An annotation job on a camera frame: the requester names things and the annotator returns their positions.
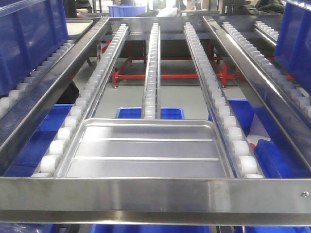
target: white roller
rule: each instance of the white roller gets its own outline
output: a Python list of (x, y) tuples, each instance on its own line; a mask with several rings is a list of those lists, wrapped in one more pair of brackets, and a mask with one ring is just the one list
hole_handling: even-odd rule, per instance
[(44, 67), (49, 67), (50, 65), (52, 65), (52, 62), (50, 62), (50, 61), (42, 62), (42, 66), (44, 66)]
[(83, 113), (82, 106), (73, 106), (70, 110), (70, 116), (82, 116)]
[(217, 110), (220, 116), (229, 116), (231, 114), (229, 106), (226, 105), (219, 106)]
[(58, 140), (70, 140), (73, 135), (74, 128), (71, 127), (63, 127), (60, 128), (57, 132)]
[(298, 88), (289, 89), (288, 92), (292, 98), (297, 98), (297, 97), (302, 96), (302, 93)]
[(230, 141), (242, 140), (242, 130), (239, 127), (229, 127), (226, 130), (227, 136)]
[(284, 75), (276, 75), (274, 77), (274, 79), (278, 82), (278, 83), (282, 83), (282, 82), (286, 82), (287, 78)]
[(211, 93), (213, 100), (222, 97), (222, 91), (220, 89), (214, 89)]
[(56, 60), (57, 60), (56, 57), (48, 57), (48, 58), (47, 58), (47, 61), (48, 61), (48, 62), (55, 62)]
[(311, 105), (305, 106), (304, 110), (308, 114), (308, 117), (311, 117)]
[(310, 105), (310, 99), (308, 97), (304, 97), (304, 96), (303, 97), (297, 97), (296, 100), (297, 100), (297, 104), (300, 107)]
[(52, 53), (52, 57), (56, 57), (56, 58), (59, 58), (61, 56), (61, 54), (55, 52), (55, 53)]
[(0, 118), (2, 118), (8, 112), (8, 110), (9, 110), (8, 107), (0, 105)]
[(84, 91), (93, 93), (95, 91), (95, 89), (96, 89), (96, 84), (95, 83), (87, 83), (85, 88), (84, 88)]
[(92, 97), (92, 92), (90, 90), (83, 90), (81, 93), (81, 97), (84, 97), (90, 100)]
[(88, 103), (88, 99), (84, 97), (77, 98), (75, 105), (76, 106), (86, 106)]
[(67, 141), (66, 140), (54, 140), (50, 144), (50, 154), (63, 155), (66, 149)]
[(42, 173), (53, 174), (57, 165), (59, 164), (60, 156), (59, 155), (46, 155), (43, 156), (40, 162), (40, 171)]
[(38, 66), (38, 67), (36, 68), (36, 70), (37, 70), (37, 71), (40, 71), (40, 72), (44, 72), (44, 71), (46, 71), (46, 70), (47, 70), (47, 67), (44, 67), (44, 66)]
[(24, 78), (23, 82), (32, 84), (35, 80), (36, 80), (36, 77), (26, 77)]
[(34, 177), (34, 178), (48, 178), (48, 177), (52, 177), (52, 174), (40, 172), (40, 173), (33, 174), (31, 177)]
[(272, 77), (276, 75), (281, 75), (281, 72), (278, 69), (272, 69), (269, 71), (269, 73), (272, 75)]
[(29, 83), (19, 83), (16, 86), (17, 90), (21, 90), (21, 91), (27, 91), (30, 88), (30, 84)]
[(249, 146), (246, 141), (234, 140), (231, 142), (234, 156), (247, 156), (249, 155)]
[(250, 43), (246, 43), (243, 45), (244, 48), (248, 49), (248, 48), (251, 48), (253, 45), (250, 44)]
[(260, 174), (246, 174), (244, 175), (244, 178), (249, 178), (249, 179), (262, 179), (263, 176)]
[(228, 127), (236, 127), (237, 123), (234, 116), (221, 116), (221, 118), (225, 129)]
[(239, 156), (237, 158), (240, 173), (244, 176), (246, 174), (257, 173), (257, 163), (253, 156)]
[(14, 103), (15, 103), (14, 99), (10, 97), (2, 97), (0, 99), (0, 108), (1, 107), (11, 108), (14, 105)]
[(80, 116), (68, 116), (65, 118), (64, 126), (75, 128), (79, 123)]
[(23, 91), (20, 90), (12, 90), (9, 92), (8, 97), (12, 98), (13, 100), (18, 100), (22, 97)]
[(213, 100), (214, 100), (216, 107), (225, 105), (225, 98), (224, 97), (216, 97)]
[(42, 72), (34, 70), (34, 71), (31, 71), (31, 72), (30, 72), (30, 75), (29, 75), (29, 76), (38, 78), (38, 77), (40, 77), (41, 75), (42, 75)]
[(65, 51), (64, 50), (56, 50), (55, 52), (59, 53), (59, 54), (63, 54)]
[(294, 89), (294, 84), (289, 81), (281, 82), (280, 85), (284, 88), (284, 90)]

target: black object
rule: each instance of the black object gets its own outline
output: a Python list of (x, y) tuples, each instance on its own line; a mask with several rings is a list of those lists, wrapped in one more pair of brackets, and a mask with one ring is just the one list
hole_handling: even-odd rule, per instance
[(77, 7), (75, 0), (64, 0), (66, 18), (77, 18)]
[(79, 97), (79, 89), (73, 81), (69, 84), (62, 96), (58, 99), (57, 103), (75, 103)]
[(92, 13), (93, 8), (91, 7), (91, 4), (89, 3), (89, 0), (77, 0), (76, 1), (77, 9), (87, 9), (88, 13)]
[(239, 11), (241, 15), (260, 15), (259, 10), (253, 5), (242, 5)]
[(223, 15), (239, 15), (239, 8), (246, 5), (246, 0), (223, 0)]
[(255, 6), (241, 6), (239, 11), (241, 15), (278, 15), (283, 14), (284, 9), (280, 0), (260, 0)]

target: roller conveyor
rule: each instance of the roller conveyor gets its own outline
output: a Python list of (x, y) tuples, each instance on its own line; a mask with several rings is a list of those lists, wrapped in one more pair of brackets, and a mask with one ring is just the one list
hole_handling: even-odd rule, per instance
[(267, 41), (274, 48), (276, 47), (278, 32), (261, 21), (256, 21), (254, 28), (265, 41)]
[(144, 119), (160, 119), (161, 107), (159, 90), (161, 86), (161, 34), (158, 24), (151, 28), (149, 40), (149, 55), (147, 61), (145, 86), (142, 99), (141, 117)]

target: flow rack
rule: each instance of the flow rack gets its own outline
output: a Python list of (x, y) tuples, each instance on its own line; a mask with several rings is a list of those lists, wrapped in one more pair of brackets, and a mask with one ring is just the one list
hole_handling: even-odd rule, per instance
[[(249, 41), (262, 38), (259, 28), (276, 39), (274, 31), (261, 25), (278, 31), (280, 23), (280, 16), (94, 20), (0, 119), (3, 174), (90, 49), (101, 40), (111, 40), (32, 177), (0, 177), (0, 221), (310, 225), (310, 100)], [(189, 47), (212, 121), (159, 117), (161, 40), (177, 39)], [(267, 131), (295, 168), (295, 179), (264, 178), (202, 39), (211, 39), (223, 58), (244, 75), (240, 87), (263, 125), (269, 124)], [(126, 40), (150, 42), (144, 119), (94, 118)], [(114, 147), (116, 141), (122, 146)], [(112, 150), (105, 155), (97, 153), (103, 142)], [(175, 142), (179, 153), (171, 151)], [(134, 143), (141, 153), (115, 156), (116, 151), (129, 151)], [(85, 155), (86, 148), (92, 148), (90, 155)]]

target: stainless steel frame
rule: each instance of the stainless steel frame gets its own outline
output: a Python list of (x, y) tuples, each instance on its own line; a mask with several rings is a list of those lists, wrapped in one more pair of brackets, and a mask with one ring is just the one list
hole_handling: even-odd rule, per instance
[[(278, 88), (269, 77), (259, 75), (258, 68), (232, 44), (213, 18), (100, 19), (0, 120), (2, 173), (69, 84), (68, 74), (77, 70), (92, 46), (102, 38), (110, 38), (121, 23), (128, 23), (128, 39), (148, 38), (144, 28), (150, 28), (154, 22), (158, 22), (166, 34), (162, 39), (185, 39), (186, 21), (194, 25), (200, 38), (210, 38), (212, 34), (220, 48), (243, 71), (254, 89), (252, 93), (256, 93), (255, 101), (249, 100), (254, 104), (264, 103), (278, 126), (274, 135), (278, 133), (288, 146), (284, 152), (298, 158), (309, 154), (311, 137), (309, 128), (304, 125), (308, 123), (302, 122), (299, 113), (292, 111), (286, 97), (276, 91)], [(310, 192), (311, 179), (1, 177), (0, 221), (303, 226), (311, 224)]]
[(217, 39), (216, 44), (234, 61), (245, 77), (240, 84), (242, 91), (262, 122), (270, 124), (274, 143), (287, 156), (295, 159), (302, 172), (298, 177), (309, 177), (311, 169), (311, 121), (284, 93), (276, 82), (239, 47), (211, 17), (203, 17), (207, 29)]
[(310, 225), (311, 180), (0, 178), (0, 221)]

